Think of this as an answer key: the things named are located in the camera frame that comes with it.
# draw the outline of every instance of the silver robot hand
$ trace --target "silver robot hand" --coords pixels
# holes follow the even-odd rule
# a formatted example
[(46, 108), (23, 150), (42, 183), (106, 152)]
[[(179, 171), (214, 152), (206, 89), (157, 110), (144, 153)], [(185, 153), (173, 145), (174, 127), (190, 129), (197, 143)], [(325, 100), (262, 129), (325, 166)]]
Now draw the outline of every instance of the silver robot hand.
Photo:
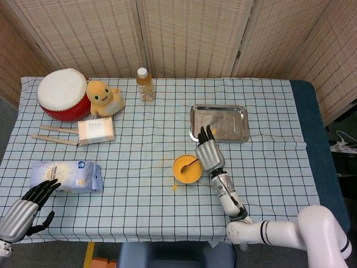
[(0, 267), (11, 255), (11, 244), (34, 233), (43, 231), (52, 222), (55, 212), (51, 212), (41, 225), (32, 226), (37, 213), (52, 192), (61, 184), (57, 180), (47, 180), (31, 188), (22, 199), (16, 201), (0, 221)]
[(207, 133), (204, 127), (201, 127), (201, 132), (198, 134), (200, 144), (196, 149), (196, 155), (203, 169), (212, 175), (212, 183), (224, 212), (229, 216), (231, 221), (253, 223), (248, 217), (248, 212), (242, 201), (240, 201), (229, 175), (223, 170), (225, 160), (214, 140), (209, 125), (206, 131)]

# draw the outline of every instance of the stainless steel tray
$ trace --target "stainless steel tray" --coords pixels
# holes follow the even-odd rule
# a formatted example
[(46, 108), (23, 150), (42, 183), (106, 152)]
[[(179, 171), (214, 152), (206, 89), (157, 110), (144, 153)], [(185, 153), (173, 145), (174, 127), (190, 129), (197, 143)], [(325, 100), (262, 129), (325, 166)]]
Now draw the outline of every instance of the stainless steel tray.
[(190, 137), (198, 141), (201, 126), (210, 125), (217, 142), (246, 142), (249, 138), (247, 110), (235, 105), (196, 104), (191, 107)]

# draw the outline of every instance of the blue and white tablecloth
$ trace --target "blue and white tablecloth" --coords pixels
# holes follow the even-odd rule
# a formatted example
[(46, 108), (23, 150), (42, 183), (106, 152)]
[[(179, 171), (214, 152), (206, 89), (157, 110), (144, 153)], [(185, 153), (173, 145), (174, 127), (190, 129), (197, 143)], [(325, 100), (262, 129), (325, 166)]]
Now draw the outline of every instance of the blue and white tablecloth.
[(25, 242), (226, 241), (229, 218), (207, 174), (192, 185), (176, 182), (174, 158), (194, 154), (189, 137), (194, 104), (235, 104), (248, 111), (250, 139), (220, 143), (225, 170), (254, 221), (295, 221), (319, 204), (288, 80), (158, 79), (156, 99), (140, 100), (135, 79), (101, 79), (119, 87), (126, 107), (114, 116), (116, 140), (75, 147), (34, 140), (31, 134), (77, 141), (40, 125), (76, 127), (43, 113), (36, 91), (42, 78), (22, 78), (19, 116), (0, 166), (0, 216), (28, 191), (37, 161), (91, 160), (102, 166), (103, 192), (51, 197), (48, 230)]

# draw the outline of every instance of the juice bottle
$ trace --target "juice bottle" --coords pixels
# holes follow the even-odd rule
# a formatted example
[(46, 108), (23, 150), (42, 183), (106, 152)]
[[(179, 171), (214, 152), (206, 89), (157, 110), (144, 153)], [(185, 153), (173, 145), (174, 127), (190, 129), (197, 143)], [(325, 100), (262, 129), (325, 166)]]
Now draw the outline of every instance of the juice bottle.
[(152, 77), (145, 68), (138, 69), (136, 83), (138, 84), (140, 97), (143, 101), (148, 102), (155, 99), (155, 87), (152, 83)]

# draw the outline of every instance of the drumstick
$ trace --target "drumstick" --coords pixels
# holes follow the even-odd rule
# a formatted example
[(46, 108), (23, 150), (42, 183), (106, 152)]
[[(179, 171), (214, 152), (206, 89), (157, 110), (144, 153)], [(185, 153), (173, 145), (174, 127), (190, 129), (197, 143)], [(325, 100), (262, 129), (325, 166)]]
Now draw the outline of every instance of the drumstick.
[(42, 130), (53, 130), (58, 132), (66, 132), (66, 133), (73, 133), (78, 134), (78, 128), (61, 128), (61, 127), (50, 127), (50, 126), (40, 126)]
[(52, 141), (52, 142), (57, 142), (57, 143), (73, 145), (73, 146), (78, 145), (78, 142), (75, 142), (75, 141), (60, 140), (58, 138), (51, 138), (51, 137), (46, 137), (46, 136), (41, 136), (41, 135), (31, 135), (31, 138), (37, 138), (39, 140)]

